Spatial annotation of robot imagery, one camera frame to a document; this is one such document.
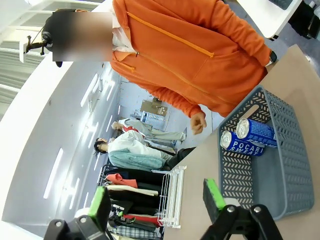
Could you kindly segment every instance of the fist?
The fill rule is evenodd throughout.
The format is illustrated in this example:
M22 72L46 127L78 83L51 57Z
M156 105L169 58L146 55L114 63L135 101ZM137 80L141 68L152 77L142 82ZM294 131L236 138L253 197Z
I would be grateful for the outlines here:
M202 133L207 127L206 115L203 112L196 113L191 117L190 124L193 135Z

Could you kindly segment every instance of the mannequin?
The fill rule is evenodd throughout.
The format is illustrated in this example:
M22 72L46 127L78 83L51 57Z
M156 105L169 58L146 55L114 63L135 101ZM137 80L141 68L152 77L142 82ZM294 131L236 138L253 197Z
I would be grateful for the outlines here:
M96 152L109 153L109 160L115 167L139 169L144 171L163 170L171 159L169 154L146 146L143 136L130 130L108 143L104 138L97 138L94 143Z
M184 141L186 140L186 133L184 132L169 132L169 131L159 131L156 129L153 129L152 126L145 124L144 122L141 122L136 119L122 119L119 121L115 121L112 124L112 128L114 130L120 130L123 132L127 132L129 130L133 130L136 132L139 132L144 137L149 139L158 139L160 140L176 140L176 141Z

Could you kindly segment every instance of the blue can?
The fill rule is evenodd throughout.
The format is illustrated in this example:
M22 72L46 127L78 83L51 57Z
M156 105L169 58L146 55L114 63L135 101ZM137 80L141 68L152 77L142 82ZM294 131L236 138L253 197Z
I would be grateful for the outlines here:
M239 139L233 131L224 131L220 139L220 146L226 150L250 156L261 156L265 146Z
M236 135L239 139L263 144L268 147L277 148L275 130L261 122L247 118L240 119L236 126Z

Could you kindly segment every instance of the orange hoodie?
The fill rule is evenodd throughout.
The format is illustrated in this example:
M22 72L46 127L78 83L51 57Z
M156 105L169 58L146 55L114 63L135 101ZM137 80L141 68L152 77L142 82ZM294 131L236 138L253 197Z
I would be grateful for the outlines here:
M112 68L191 117L199 104L227 116L267 74L271 50L221 0L113 0L136 52Z

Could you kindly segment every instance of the clothing rack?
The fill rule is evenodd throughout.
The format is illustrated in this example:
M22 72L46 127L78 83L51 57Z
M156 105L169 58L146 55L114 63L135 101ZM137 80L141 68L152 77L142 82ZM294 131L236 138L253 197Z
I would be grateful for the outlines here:
M113 175L112 179L105 180L109 174ZM99 184L104 185L106 181L113 183L105 187L109 191L112 206L123 211L120 211L121 214L114 212L114 217L110 219L110 231L113 234L133 239L155 240L163 237L158 213L159 205L167 204L166 200L162 204L160 201L163 176L163 173L114 167L107 161L102 167Z

